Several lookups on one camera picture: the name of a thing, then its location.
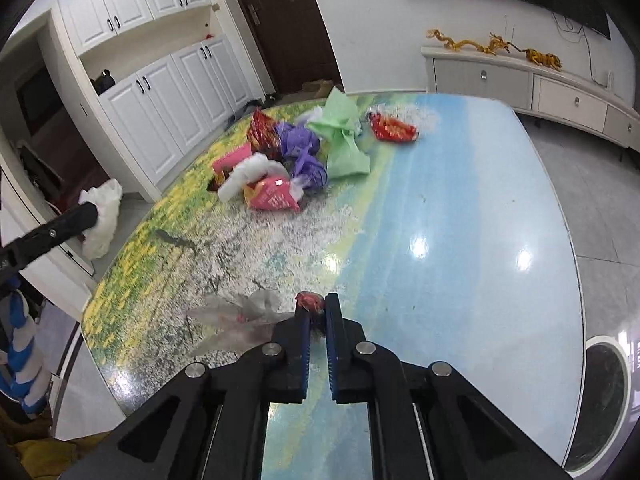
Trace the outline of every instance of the drawer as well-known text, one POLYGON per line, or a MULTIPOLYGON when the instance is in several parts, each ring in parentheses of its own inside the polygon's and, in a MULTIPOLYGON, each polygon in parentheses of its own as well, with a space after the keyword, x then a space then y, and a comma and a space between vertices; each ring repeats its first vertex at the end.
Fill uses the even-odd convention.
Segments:
POLYGON ((602 133, 607 104, 570 86, 540 77, 538 111, 602 133))
POLYGON ((489 63, 435 59, 436 90, 443 94, 497 99, 513 108, 531 110, 533 75, 489 63))
POLYGON ((607 107, 607 118, 604 121, 604 130, 602 133, 620 143, 625 148, 628 148, 632 144, 633 137, 640 136, 638 123, 613 106, 607 107))

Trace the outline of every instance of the brown door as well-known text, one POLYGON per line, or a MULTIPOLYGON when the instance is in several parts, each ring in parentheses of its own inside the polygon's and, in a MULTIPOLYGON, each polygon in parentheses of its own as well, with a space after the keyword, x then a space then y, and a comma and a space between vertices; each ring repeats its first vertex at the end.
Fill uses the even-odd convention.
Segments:
POLYGON ((278 92, 317 79, 341 83, 316 0, 239 1, 278 92))

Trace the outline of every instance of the blue and white striped object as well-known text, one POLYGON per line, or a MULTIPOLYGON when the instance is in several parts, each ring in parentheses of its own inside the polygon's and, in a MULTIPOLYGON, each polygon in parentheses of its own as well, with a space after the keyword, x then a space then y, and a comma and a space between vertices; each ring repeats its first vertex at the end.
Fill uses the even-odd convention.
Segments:
POLYGON ((42 353, 35 346, 36 323, 29 315, 27 300, 18 290, 20 281, 12 278, 9 300, 10 322, 14 327, 8 352, 0 352, 0 364, 11 372, 8 384, 0 375, 0 390, 20 401, 27 415, 39 413, 47 402, 51 373, 42 364, 42 353))

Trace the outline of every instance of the purple candy wrapper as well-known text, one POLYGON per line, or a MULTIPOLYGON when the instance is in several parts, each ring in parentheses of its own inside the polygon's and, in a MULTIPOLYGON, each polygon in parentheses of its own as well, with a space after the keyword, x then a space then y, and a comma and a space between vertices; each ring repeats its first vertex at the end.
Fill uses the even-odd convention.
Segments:
POLYGON ((308 153, 315 155, 320 150, 320 139, 304 126, 294 126, 282 121, 276 126, 280 136, 280 151, 285 158, 295 158, 308 148, 308 153))
POLYGON ((302 150, 291 176, 302 189, 319 189, 326 185, 326 170, 322 162, 309 155, 309 147, 302 150))

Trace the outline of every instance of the tabletop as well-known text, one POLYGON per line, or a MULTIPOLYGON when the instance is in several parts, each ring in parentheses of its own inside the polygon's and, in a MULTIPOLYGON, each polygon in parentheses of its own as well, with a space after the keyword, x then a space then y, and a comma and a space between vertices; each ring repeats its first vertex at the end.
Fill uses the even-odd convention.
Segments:
MULTIPOLYGON (((265 287, 293 311, 299 290, 338 292, 369 340, 407 362, 451 363, 563 463, 584 368, 580 285, 562 211, 522 124, 479 98, 352 98, 363 114, 376 104, 411 108, 420 137, 379 142, 364 126, 358 145, 370 174, 331 182, 298 214, 257 211, 206 189, 212 161, 245 142, 244 118, 154 205, 82 319, 108 387, 130 413, 193 361, 210 328, 186 311, 206 294, 265 287)), ((266 113, 292 120, 321 103, 266 113)), ((324 348, 313 341, 305 402, 271 406, 265 479, 370 478, 366 407, 331 402, 324 348)))

